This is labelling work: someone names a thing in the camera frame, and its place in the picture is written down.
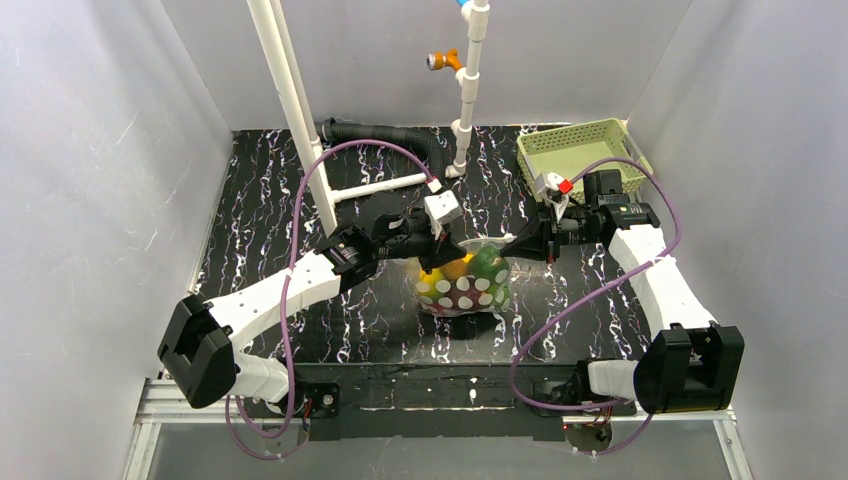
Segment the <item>clear zip top bag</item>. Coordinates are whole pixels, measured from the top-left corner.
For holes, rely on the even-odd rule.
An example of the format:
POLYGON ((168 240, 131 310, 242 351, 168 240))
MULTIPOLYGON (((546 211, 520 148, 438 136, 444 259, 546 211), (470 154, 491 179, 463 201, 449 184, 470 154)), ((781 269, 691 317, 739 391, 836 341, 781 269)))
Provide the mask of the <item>clear zip top bag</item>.
POLYGON ((420 309, 440 318, 505 311, 511 301, 512 264, 501 249, 514 239, 506 234, 462 241, 464 257, 430 271, 411 260, 406 273, 420 309))

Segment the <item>orange brown fake bread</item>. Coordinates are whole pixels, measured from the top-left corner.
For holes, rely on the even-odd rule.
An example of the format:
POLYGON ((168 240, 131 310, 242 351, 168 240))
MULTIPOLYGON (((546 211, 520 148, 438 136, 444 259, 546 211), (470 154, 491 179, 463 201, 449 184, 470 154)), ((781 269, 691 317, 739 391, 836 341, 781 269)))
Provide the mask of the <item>orange brown fake bread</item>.
POLYGON ((463 258, 450 261, 440 267, 441 274, 448 280, 457 280, 467 275, 472 258, 473 255, 468 253, 463 258))

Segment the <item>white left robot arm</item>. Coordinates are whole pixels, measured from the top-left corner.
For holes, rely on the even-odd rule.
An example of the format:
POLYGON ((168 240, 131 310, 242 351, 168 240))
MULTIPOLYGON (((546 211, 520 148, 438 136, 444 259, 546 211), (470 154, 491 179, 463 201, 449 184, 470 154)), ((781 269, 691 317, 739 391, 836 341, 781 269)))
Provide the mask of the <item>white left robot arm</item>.
POLYGON ((228 395, 282 401, 294 388, 291 363, 245 353, 250 341, 370 279, 384 260, 415 258, 433 270, 466 254, 449 228, 433 233, 423 211, 384 215, 378 225, 377 236, 342 225, 292 267, 233 294, 180 300, 157 356, 188 404, 205 408, 228 395))

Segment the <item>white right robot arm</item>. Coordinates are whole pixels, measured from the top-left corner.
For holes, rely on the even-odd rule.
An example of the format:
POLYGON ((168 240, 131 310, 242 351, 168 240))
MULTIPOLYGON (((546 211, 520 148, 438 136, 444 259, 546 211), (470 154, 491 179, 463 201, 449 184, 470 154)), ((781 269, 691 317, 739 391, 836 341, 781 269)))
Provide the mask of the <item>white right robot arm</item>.
POLYGON ((564 246, 600 244, 624 273, 569 305, 532 338, 540 339, 573 311, 624 283, 636 294, 653 337, 638 361, 579 362, 569 392, 557 403, 522 393, 516 362, 508 373, 511 390, 524 403, 549 411, 624 401, 637 402, 648 414, 727 409, 745 348, 740 330, 721 325, 696 298, 664 241, 656 212, 625 193, 619 171, 584 171, 577 179, 584 186, 583 205, 570 202, 572 182, 540 175, 537 213, 501 253, 551 263, 564 246))

